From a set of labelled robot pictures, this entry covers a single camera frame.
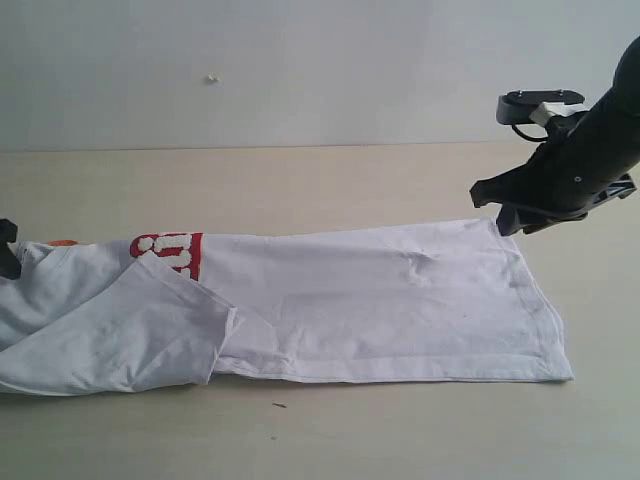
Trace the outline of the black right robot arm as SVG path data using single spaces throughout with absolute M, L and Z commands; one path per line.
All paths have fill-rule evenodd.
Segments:
M 639 162 L 639 43 L 623 53 L 611 87 L 592 106 L 571 90 L 518 90 L 499 97 L 496 120 L 537 147 L 521 166 L 470 189 L 475 207 L 500 205 L 501 235 L 581 221 L 635 192 Z

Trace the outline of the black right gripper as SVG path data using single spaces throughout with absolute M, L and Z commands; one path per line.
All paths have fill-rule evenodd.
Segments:
M 478 180 L 469 190 L 475 208 L 502 205 L 496 218 L 501 236 L 582 220 L 637 190 L 629 174 L 638 163 L 636 115 L 556 115 L 544 129 L 548 140 L 527 164 Z

